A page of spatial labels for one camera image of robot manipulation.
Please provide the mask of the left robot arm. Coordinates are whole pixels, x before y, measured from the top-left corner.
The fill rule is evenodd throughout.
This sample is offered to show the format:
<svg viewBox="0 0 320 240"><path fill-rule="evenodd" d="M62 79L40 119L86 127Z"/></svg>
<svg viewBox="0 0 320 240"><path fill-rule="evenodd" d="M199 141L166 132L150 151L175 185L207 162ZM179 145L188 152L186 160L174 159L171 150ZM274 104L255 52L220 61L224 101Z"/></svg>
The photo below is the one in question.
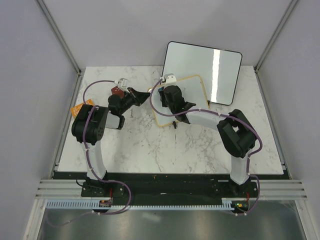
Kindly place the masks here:
<svg viewBox="0 0 320 240"><path fill-rule="evenodd" d="M121 130L125 123L123 114L133 106L141 106L150 97L149 92L129 87L122 93L113 92L108 106L83 104L75 117L71 133L81 144L87 165L87 178L94 180L92 191L99 197L106 196L110 185L104 181L107 174L103 163L101 140L105 129Z"/></svg>

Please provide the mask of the yellow-framed small whiteboard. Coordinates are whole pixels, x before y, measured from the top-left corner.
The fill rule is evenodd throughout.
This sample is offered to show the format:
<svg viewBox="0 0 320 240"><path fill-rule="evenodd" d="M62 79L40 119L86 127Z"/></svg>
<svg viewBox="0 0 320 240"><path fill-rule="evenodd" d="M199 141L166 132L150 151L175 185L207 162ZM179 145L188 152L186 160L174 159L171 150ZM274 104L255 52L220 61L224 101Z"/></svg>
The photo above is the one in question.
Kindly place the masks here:
<svg viewBox="0 0 320 240"><path fill-rule="evenodd" d="M203 80L200 75L192 75L185 78L178 79L173 83L165 84L159 83L155 86L155 89L151 95L151 101L153 106L163 114L171 114L169 108L162 106L161 94L159 90L162 87L177 86L181 90L182 97L185 101L195 104L196 108L210 109L208 99L203 84Z"/></svg>

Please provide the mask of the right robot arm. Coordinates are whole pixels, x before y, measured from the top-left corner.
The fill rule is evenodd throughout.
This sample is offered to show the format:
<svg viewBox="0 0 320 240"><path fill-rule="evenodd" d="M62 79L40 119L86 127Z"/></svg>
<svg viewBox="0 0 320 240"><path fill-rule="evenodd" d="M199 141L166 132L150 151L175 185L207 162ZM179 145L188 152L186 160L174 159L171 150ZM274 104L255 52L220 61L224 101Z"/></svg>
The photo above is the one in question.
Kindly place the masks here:
<svg viewBox="0 0 320 240"><path fill-rule="evenodd" d="M235 197L247 191L249 179L249 158L256 141L261 138L242 111L235 109L229 114L221 114L208 109L196 108L196 104L185 101L177 85L160 87L161 104L170 110L179 122L195 124L218 131L224 148L231 156L229 191Z"/></svg>

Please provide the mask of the blue bone-shaped eraser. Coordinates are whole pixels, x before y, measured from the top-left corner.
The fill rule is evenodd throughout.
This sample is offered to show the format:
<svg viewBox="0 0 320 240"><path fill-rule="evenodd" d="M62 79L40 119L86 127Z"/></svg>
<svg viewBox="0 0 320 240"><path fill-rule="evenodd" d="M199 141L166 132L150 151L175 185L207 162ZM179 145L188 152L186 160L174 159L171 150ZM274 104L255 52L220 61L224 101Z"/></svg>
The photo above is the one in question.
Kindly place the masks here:
<svg viewBox="0 0 320 240"><path fill-rule="evenodd" d="M158 88L158 93L160 96L163 96L164 95L164 87L159 87Z"/></svg>

